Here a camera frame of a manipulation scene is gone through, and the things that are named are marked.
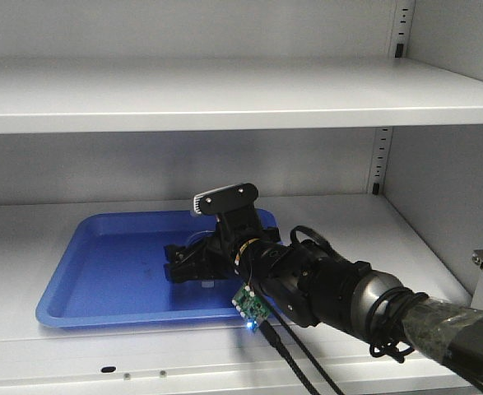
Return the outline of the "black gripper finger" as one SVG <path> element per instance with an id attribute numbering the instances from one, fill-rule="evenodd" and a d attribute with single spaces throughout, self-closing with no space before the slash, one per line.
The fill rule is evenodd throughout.
<path id="1" fill-rule="evenodd" d="M 182 265 L 166 263 L 164 271 L 166 280 L 174 284 L 186 281 L 212 281 L 216 279 L 216 274 L 209 267 L 200 263 L 185 263 Z"/>
<path id="2" fill-rule="evenodd" d="M 165 246 L 167 263 L 197 262 L 202 259 L 202 246 L 200 243 L 189 246 L 168 244 Z"/>

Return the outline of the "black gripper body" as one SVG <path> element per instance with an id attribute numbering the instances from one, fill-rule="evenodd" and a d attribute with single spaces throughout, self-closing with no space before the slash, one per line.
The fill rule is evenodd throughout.
<path id="1" fill-rule="evenodd" d="M 244 270 L 235 264 L 243 244 L 252 239 L 279 242 L 281 237 L 274 215 L 255 207 L 242 207 L 213 215 L 216 228 L 211 234 L 211 249 L 216 256 L 216 279 L 226 279 Z"/>

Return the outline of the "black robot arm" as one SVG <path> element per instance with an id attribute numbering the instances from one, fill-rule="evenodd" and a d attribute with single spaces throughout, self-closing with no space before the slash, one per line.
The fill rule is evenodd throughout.
<path id="1" fill-rule="evenodd" d="M 283 245 L 254 210 L 220 213 L 212 232 L 166 246 L 165 256 L 173 283 L 241 278 L 233 306 L 283 357 L 288 351 L 269 314 L 303 328 L 327 324 L 367 343 L 375 358 L 401 363 L 418 351 L 483 392 L 483 310 L 415 292 L 367 262 L 350 262 L 309 227 L 296 226 Z"/>

